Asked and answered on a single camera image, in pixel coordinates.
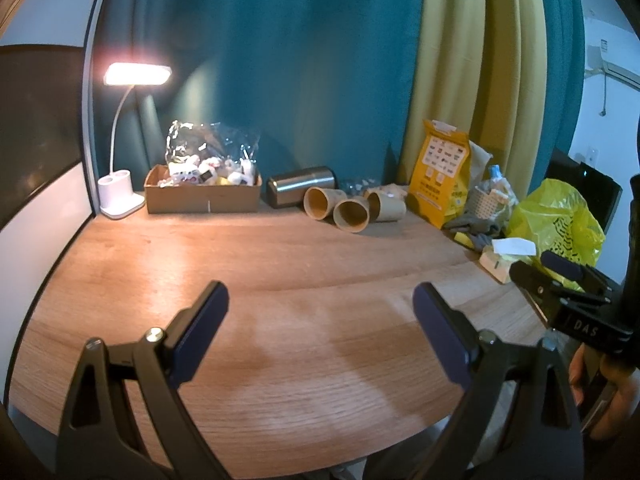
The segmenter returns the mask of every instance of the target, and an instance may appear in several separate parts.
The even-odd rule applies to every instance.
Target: human hand
[[[569,384],[577,406],[584,400],[584,392],[580,387],[580,379],[586,372],[584,349],[584,344],[581,344],[569,364]],[[590,437],[593,440],[607,440],[616,436],[631,418],[640,401],[640,370],[603,355],[600,358],[600,372],[616,385],[617,391],[609,407],[591,430]]]

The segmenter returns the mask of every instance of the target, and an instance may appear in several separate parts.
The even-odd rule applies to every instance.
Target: screw
[[[156,343],[164,337],[164,330],[160,327],[153,327],[146,331],[145,339],[150,343]]]
[[[480,332],[478,332],[478,339],[481,342],[486,343],[487,345],[492,345],[498,339],[498,336],[495,335],[495,332],[492,332],[491,330],[484,329],[484,330],[481,330]]]
[[[100,346],[102,344],[102,339],[98,338],[98,337],[92,337],[91,339],[89,339],[89,341],[86,342],[86,344],[84,345],[84,347],[87,350],[95,350],[98,348],[98,346]]]
[[[542,348],[553,352],[556,349],[556,343],[548,337],[542,338]]]

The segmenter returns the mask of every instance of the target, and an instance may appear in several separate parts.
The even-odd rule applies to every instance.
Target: wooden desk surface
[[[229,314],[180,395],[236,478],[301,472],[383,449],[460,398],[424,338],[411,298],[432,281],[476,328],[535,342],[542,325],[513,285],[409,214],[361,235],[297,209],[93,220],[34,311],[10,400],[57,433],[80,349],[165,326],[212,279]],[[152,456],[164,462],[140,390],[129,388]]]

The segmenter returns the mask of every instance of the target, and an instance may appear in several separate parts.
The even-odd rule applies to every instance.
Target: desk lamp
[[[136,85],[161,85],[171,75],[168,66],[143,63],[113,63],[104,75],[104,84],[108,86],[127,86],[126,92],[118,104],[111,127],[111,151],[109,156],[109,174],[98,180],[100,211],[107,218],[118,220],[137,211],[145,203],[145,198],[133,192],[131,172],[129,170],[113,171],[113,148],[116,136],[116,125],[127,96]]]

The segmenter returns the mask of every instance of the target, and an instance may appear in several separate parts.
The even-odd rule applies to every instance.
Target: stainless steel tumbler
[[[267,202],[273,208],[302,203],[305,192],[312,186],[335,189],[338,181],[326,166],[306,168],[272,176],[267,182]]]

